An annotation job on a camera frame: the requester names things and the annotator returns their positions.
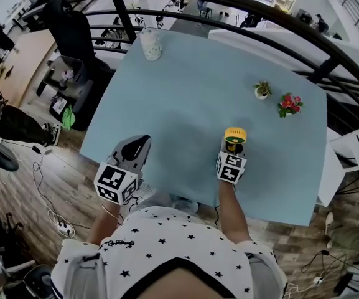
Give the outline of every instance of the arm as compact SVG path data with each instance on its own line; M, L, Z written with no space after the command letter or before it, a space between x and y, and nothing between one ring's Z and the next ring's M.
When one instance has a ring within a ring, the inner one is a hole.
M112 202L104 202L103 205L107 208L110 213L115 217L119 217L119 212L121 209L120 205L117 205ZM101 241L113 235L117 229L117 219L107 213L104 209L101 209L98 217L93 222L90 234L86 239L86 242L91 244L100 245Z
M224 235L235 244L252 240L249 236L246 217L237 201L231 183L219 181L219 201Z

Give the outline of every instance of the black office chair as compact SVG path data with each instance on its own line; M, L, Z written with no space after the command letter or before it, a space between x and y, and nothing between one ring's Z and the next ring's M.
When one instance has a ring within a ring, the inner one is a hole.
M80 98L67 97L67 94L63 92L57 94L66 99L74 108L76 121L72 128L85 131L91 123L93 114L115 70L95 56L88 19L83 13L74 11L70 3L65 0L49 1L42 11L42 18L53 35L60 54L81 60L89 79L93 81L91 88L83 92ZM45 85L39 87L38 96L44 87ZM62 121L63 112L57 115L52 109L53 105L50 107L50 113L58 121Z

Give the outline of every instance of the chair backrest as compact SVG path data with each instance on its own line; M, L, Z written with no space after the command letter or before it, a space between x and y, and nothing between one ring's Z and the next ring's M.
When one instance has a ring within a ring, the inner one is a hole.
M89 71L93 71L96 57L86 15L74 11L65 0L51 0L45 5L42 18L60 54L81 60Z
M346 172L359 171L359 130L330 141L330 145L337 154L357 164L355 167L345 168Z

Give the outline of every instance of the person's right arm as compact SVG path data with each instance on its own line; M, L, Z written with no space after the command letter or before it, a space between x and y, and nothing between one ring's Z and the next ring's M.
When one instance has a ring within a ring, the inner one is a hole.
M252 240L248 232L246 216L237 201L231 183L219 181L219 201L224 235L235 244Z

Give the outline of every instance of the yellow round object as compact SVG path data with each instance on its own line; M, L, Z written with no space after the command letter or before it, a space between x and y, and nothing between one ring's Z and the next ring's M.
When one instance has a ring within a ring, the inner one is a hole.
M229 127L225 132L225 141L231 144L245 143L247 132L240 127Z

